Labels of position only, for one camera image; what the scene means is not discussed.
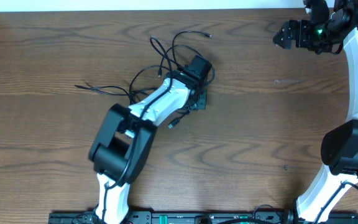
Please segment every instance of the green tape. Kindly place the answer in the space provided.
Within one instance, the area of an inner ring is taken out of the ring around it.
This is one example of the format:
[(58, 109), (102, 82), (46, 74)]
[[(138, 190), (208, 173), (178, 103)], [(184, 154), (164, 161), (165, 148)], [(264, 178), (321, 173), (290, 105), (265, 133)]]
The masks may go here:
[[(248, 218), (248, 216), (242, 215), (242, 216), (240, 216), (240, 218)], [(240, 224), (249, 224), (249, 222), (240, 222)]]
[(168, 224), (168, 216), (160, 215), (160, 224)]

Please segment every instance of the wooden object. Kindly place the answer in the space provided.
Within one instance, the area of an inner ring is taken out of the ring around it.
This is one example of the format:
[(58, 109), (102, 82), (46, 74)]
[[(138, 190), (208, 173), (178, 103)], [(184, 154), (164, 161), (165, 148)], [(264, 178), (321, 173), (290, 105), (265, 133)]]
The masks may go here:
[[(349, 102), (345, 54), (283, 50), (272, 37), (302, 9), (0, 13), (0, 223), (46, 223), (51, 211), (98, 202), (87, 159), (109, 107), (125, 97), (75, 88), (128, 87), (178, 38), (213, 62), (208, 105), (175, 128), (163, 123), (132, 185), (135, 207), (244, 211), (290, 208), (320, 166), (323, 136), (344, 123)], [(179, 60), (191, 54), (178, 50)], [(135, 88), (159, 86), (157, 71)], [(357, 210), (350, 189), (336, 210)]]

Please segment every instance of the wooden table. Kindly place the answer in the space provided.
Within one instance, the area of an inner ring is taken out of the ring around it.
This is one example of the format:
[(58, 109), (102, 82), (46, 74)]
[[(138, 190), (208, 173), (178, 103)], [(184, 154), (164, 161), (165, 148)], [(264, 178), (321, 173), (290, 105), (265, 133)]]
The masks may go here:
[[(181, 30), (213, 62), (208, 105), (159, 127), (130, 205), (172, 211), (290, 208), (320, 166), (323, 136), (345, 120), (345, 54), (283, 50), (272, 37), (302, 9), (0, 13), (0, 223), (46, 223), (49, 212), (98, 202), (91, 143), (109, 107), (126, 97), (75, 88), (124, 88)], [(191, 55), (178, 50), (180, 60)], [(157, 71), (136, 88), (159, 86)], [(354, 189), (338, 210), (358, 211)]]

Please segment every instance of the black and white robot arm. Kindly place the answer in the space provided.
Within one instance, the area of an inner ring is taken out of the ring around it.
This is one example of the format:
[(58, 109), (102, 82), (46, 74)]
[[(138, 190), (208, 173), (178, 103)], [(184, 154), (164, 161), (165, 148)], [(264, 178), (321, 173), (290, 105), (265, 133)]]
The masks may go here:
[[(168, 73), (161, 87), (144, 100), (128, 108), (119, 104), (110, 108), (89, 152), (100, 184), (96, 218), (108, 224), (125, 218), (130, 184), (145, 165), (157, 127), (200, 98), (211, 68), (211, 63), (197, 55), (189, 66)], [(132, 138), (132, 144), (117, 138), (116, 133)]]
[[(358, 1), (336, 1), (334, 13), (322, 0), (306, 0), (310, 21), (288, 21), (273, 42), (290, 49), (296, 46), (317, 54), (338, 54), (342, 47), (349, 66), (349, 111), (346, 123), (327, 133), (321, 145), (323, 165), (308, 190), (296, 200), (297, 221), (325, 222), (350, 185), (358, 183)], [(332, 52), (334, 44), (340, 44)]]

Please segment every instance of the white wall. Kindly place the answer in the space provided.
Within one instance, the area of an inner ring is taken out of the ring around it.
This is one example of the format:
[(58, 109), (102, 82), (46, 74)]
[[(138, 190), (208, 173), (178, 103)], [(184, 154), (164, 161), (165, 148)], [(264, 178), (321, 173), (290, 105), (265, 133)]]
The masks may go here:
[[(334, 0), (327, 0), (334, 6)], [(302, 0), (0, 0), (0, 12), (303, 7)]]

